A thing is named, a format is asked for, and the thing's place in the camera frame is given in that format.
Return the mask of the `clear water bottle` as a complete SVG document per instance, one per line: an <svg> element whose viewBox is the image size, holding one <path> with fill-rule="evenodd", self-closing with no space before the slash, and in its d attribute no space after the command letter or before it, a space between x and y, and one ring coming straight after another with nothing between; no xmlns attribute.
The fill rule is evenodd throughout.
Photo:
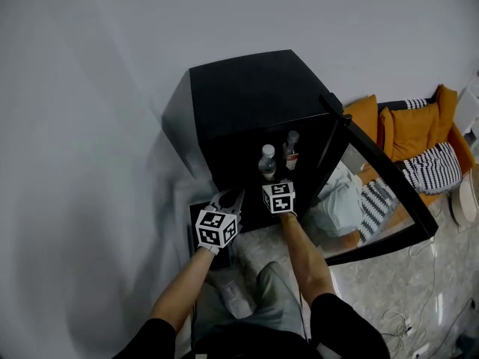
<svg viewBox="0 0 479 359"><path fill-rule="evenodd" d="M276 172L275 148L271 144L265 144L261 152L258 169L267 181L273 181Z"/></svg>

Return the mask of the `person's right forearm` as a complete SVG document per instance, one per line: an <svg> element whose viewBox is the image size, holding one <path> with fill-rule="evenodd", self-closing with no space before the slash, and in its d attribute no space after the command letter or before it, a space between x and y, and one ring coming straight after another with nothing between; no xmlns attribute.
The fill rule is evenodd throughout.
<svg viewBox="0 0 479 359"><path fill-rule="evenodd" d="M293 272L308 305L311 306L320 295L334 295L329 267L297 217L291 212L286 212L280 214L280 220Z"/></svg>

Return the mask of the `round beige side table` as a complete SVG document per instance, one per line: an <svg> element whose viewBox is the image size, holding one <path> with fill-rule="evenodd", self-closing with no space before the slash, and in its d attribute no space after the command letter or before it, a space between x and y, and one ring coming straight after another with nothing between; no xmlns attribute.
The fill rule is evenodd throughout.
<svg viewBox="0 0 479 359"><path fill-rule="evenodd" d="M479 186L475 176L475 171L470 170L451 193L451 214L459 228L479 219Z"/></svg>

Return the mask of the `black white striped blanket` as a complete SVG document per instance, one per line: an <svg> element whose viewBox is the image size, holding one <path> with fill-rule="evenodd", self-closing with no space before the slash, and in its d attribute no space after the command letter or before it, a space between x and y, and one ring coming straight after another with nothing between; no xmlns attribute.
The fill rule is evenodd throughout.
<svg viewBox="0 0 479 359"><path fill-rule="evenodd" d="M418 156L394 164L419 194L446 192L457 186L463 176L454 148L448 142L437 144ZM367 244L382 232L399 200L381 177L375 177L362 186L360 204L363 218L357 228L359 246Z"/></svg>

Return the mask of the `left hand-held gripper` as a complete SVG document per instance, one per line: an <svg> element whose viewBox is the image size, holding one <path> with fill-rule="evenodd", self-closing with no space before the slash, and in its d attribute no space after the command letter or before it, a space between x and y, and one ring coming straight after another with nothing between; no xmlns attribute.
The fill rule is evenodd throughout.
<svg viewBox="0 0 479 359"><path fill-rule="evenodd" d="M234 240L239 233L244 195L244 188L230 188L213 196L195 222L199 246L225 248Z"/></svg>

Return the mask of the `orange sofa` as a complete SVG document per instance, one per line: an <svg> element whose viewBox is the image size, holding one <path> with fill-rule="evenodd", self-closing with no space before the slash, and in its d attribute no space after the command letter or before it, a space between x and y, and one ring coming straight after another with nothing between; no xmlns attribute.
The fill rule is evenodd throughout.
<svg viewBox="0 0 479 359"><path fill-rule="evenodd" d="M371 95L348 105L344 113L351 115L353 122L393 162L405 161L448 142L454 148L462 174L467 174L475 160L454 123L457 92L439 85L434 95L427 99L429 105L418 109L406 109L404 101L379 104Z"/></svg>

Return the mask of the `white cabinet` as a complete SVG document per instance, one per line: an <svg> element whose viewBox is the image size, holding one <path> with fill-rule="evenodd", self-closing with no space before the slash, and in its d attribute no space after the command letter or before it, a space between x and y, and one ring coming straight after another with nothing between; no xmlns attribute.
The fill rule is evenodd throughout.
<svg viewBox="0 0 479 359"><path fill-rule="evenodd" d="M455 111L454 123L462 135L469 133L479 120L479 70L473 72L461 91Z"/></svg>

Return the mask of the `black mini fridge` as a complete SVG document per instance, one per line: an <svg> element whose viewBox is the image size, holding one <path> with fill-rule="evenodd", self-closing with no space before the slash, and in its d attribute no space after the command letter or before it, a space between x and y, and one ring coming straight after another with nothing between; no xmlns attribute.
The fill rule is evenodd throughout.
<svg viewBox="0 0 479 359"><path fill-rule="evenodd" d="M296 213L309 209L333 130L319 103L328 92L291 50L230 58L185 73L163 111L162 128L191 175L211 180L219 191L245 189L242 229L249 232L276 221L262 198L258 162L265 144L275 148L275 178L293 182ZM292 130L299 133L299 157L289 171L283 144Z"/></svg>

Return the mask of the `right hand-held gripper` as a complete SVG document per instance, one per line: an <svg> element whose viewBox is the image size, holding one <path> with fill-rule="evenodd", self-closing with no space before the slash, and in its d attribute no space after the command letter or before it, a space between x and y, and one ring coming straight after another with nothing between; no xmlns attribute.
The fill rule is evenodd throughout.
<svg viewBox="0 0 479 359"><path fill-rule="evenodd" d="M296 193L291 181L262 186L263 202L271 214L293 212Z"/></svg>

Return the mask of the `pale crumpled cloth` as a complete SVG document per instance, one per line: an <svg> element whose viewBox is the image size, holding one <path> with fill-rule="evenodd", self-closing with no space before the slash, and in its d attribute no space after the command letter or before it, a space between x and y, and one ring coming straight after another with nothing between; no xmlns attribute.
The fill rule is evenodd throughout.
<svg viewBox="0 0 479 359"><path fill-rule="evenodd" d="M322 230L329 237L352 233L363 220L361 190L360 178L339 161L317 195L317 204L306 213L306 225Z"/></svg>

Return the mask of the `glass fridge door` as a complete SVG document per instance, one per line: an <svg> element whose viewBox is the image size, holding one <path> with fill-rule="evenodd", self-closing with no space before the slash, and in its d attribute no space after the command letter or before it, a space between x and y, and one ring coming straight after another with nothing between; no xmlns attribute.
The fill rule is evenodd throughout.
<svg viewBox="0 0 479 359"><path fill-rule="evenodd" d="M424 242L434 236L438 230L438 224L419 194L408 183L390 158L353 122L350 115L343 115L341 102L333 93L321 94L319 103L332 117L333 130L317 166L315 175L317 179L315 183L316 191L313 198L317 198L317 195L323 189L347 146L352 145L385 180L385 183L391 188L414 221L414 224L394 234L328 257L326 258L327 264L336 266L379 257Z"/></svg>

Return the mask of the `red label bottle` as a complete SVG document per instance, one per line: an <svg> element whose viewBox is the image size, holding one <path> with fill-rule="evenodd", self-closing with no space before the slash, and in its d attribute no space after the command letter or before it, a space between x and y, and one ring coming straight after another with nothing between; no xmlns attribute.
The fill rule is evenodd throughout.
<svg viewBox="0 0 479 359"><path fill-rule="evenodd" d="M296 151L299 142L299 133L295 130L289 131L287 140L283 144L283 160L286 169L293 171L295 169L299 153Z"/></svg>

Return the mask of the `person's grey trousers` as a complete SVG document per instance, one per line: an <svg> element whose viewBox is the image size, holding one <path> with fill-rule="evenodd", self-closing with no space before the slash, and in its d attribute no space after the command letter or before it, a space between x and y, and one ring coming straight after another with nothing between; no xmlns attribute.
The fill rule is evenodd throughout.
<svg viewBox="0 0 479 359"><path fill-rule="evenodd" d="M250 316L236 318L226 307L220 291L209 282L201 287L192 324L192 345L225 332L239 338L240 331L257 337L266 332L287 331L303 338L302 311L283 266L272 261L257 275L256 308Z"/></svg>

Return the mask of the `person's black shirt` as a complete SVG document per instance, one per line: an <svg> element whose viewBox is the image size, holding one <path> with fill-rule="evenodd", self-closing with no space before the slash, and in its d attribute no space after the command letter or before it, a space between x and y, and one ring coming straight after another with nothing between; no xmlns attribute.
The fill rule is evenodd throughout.
<svg viewBox="0 0 479 359"><path fill-rule="evenodd" d="M199 340L181 359L323 359L325 346L342 359L390 359L380 332L336 295L317 296L311 309L311 341L290 331L246 323ZM174 359L176 334L162 319L150 319L112 359Z"/></svg>

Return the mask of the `person's left forearm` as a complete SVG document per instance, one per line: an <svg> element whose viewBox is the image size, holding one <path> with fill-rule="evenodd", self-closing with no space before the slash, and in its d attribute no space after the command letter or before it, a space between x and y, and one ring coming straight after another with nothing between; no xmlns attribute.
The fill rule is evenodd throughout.
<svg viewBox="0 0 479 359"><path fill-rule="evenodd" d="M157 298L152 319L167 322L178 333L199 296L215 254L202 247Z"/></svg>

